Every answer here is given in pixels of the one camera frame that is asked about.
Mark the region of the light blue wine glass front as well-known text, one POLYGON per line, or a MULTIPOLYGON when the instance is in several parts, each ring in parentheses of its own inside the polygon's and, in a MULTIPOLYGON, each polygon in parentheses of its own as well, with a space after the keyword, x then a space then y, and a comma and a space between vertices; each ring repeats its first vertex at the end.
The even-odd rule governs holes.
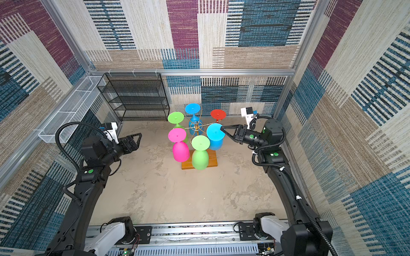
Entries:
POLYGON ((211 150, 219 150, 223 146, 225 133, 221 130, 222 125, 219 123, 211 124, 207 128, 207 137, 210 140, 211 150))

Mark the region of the green wine glass front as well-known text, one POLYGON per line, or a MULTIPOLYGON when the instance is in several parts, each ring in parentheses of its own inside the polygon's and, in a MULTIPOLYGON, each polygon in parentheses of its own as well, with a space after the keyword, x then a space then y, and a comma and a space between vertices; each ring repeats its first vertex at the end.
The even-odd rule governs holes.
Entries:
POLYGON ((207 149, 210 147, 210 140, 203 135, 198 135, 193 138, 192 147, 194 152, 192 155, 192 165, 197 170, 204 170, 209 164, 209 155, 207 149))

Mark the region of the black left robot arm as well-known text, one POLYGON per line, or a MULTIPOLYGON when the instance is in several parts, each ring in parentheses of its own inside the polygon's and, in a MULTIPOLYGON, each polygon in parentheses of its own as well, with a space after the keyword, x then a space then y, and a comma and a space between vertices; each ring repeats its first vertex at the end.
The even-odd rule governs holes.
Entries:
POLYGON ((115 218, 94 240, 86 244, 86 234, 97 201, 113 172, 111 165, 121 161, 121 156, 138 150, 142 134, 136 133, 116 138, 115 130, 94 128, 100 136, 83 140, 82 154, 86 166, 79 166, 60 143, 60 134, 74 125, 87 126, 84 122, 69 122, 58 128, 55 141, 63 155, 74 165, 77 175, 63 187, 71 203, 52 242, 44 252, 45 256, 104 256, 116 243, 132 244, 137 240, 130 217, 115 218))

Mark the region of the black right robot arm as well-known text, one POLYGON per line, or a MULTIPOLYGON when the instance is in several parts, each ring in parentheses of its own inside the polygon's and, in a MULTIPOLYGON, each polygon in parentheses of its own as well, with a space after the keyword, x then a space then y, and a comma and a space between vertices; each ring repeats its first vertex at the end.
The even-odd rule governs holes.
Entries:
POLYGON ((252 149, 252 163, 262 167, 271 179, 286 211, 286 223, 269 212, 256 214, 255 237, 273 238, 280 246, 274 250, 275 256, 336 256, 331 243, 333 228, 328 221, 320 220, 303 196, 280 147, 287 136, 282 123, 267 118, 260 132, 240 124, 222 126, 220 130, 236 143, 252 149))

